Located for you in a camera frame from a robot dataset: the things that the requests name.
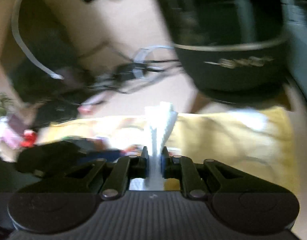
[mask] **green plant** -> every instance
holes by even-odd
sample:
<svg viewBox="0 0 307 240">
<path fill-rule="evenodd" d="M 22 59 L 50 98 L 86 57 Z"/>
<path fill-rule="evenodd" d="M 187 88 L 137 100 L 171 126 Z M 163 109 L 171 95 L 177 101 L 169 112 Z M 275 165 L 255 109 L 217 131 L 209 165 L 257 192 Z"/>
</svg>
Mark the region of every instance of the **green plant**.
<svg viewBox="0 0 307 240">
<path fill-rule="evenodd" d="M 5 93 L 0 93 L 0 117 L 5 116 L 12 106 L 12 99 L 10 99 Z"/>
</svg>

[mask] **silver trim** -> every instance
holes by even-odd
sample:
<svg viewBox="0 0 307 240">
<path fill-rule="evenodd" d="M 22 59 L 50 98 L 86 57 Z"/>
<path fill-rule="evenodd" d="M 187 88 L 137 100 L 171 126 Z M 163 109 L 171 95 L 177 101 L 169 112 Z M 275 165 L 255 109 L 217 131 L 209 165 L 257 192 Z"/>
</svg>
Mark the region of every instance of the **silver trim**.
<svg viewBox="0 0 307 240">
<path fill-rule="evenodd" d="M 248 50 L 258 50 L 266 49 L 274 46 L 278 46 L 286 42 L 289 38 L 287 31 L 280 34 L 279 37 L 257 43 L 245 43 L 245 44 L 235 44 L 235 45 L 223 45 L 223 46 L 189 46 L 189 45 L 179 45 L 174 44 L 176 48 L 197 50 L 197 51 L 248 51 Z"/>
</svg>

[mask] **yellow mat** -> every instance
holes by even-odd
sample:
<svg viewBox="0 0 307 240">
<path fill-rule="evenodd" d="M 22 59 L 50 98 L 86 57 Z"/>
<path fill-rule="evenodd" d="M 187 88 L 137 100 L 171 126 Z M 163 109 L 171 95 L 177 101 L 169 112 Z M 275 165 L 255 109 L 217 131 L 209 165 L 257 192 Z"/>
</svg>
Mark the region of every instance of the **yellow mat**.
<svg viewBox="0 0 307 240">
<path fill-rule="evenodd" d="M 299 179 L 293 133 L 287 113 L 281 107 L 260 113 L 266 119 L 261 130 L 250 128 L 242 119 L 230 113 L 179 114 L 166 145 L 180 148 L 181 155 L 190 157 L 195 163 L 215 159 L 296 194 Z M 130 144 L 142 144 L 140 131 L 145 125 L 143 116 L 79 119 L 51 125 L 40 142 L 48 143 L 66 136 L 102 136 L 117 142 L 126 141 L 126 145 L 127 141 Z M 178 187 L 179 182 L 175 180 L 168 180 L 165 185 L 166 190 Z"/>
</svg>

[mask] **ribbed gray surface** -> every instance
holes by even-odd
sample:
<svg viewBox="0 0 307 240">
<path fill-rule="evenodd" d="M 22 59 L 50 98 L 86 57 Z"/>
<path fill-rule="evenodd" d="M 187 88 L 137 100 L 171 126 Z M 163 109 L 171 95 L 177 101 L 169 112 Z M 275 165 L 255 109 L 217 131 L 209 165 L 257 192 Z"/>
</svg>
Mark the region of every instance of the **ribbed gray surface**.
<svg viewBox="0 0 307 240">
<path fill-rule="evenodd" d="M 180 192 L 128 191 L 103 202 L 85 224 L 56 235 L 16 232 L 9 240 L 296 240 L 289 231 L 273 236 L 247 236 L 219 223 L 203 202 Z"/>
</svg>

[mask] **red object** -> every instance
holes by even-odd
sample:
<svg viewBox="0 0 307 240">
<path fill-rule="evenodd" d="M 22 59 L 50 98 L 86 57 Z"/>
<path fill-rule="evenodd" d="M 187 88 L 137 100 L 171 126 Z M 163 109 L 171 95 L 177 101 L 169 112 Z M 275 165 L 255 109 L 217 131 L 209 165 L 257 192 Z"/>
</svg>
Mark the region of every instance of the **red object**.
<svg viewBox="0 0 307 240">
<path fill-rule="evenodd" d="M 37 133 L 35 133 L 33 130 L 25 130 L 23 136 L 24 141 L 20 143 L 20 146 L 25 148 L 33 147 L 38 137 Z"/>
</svg>

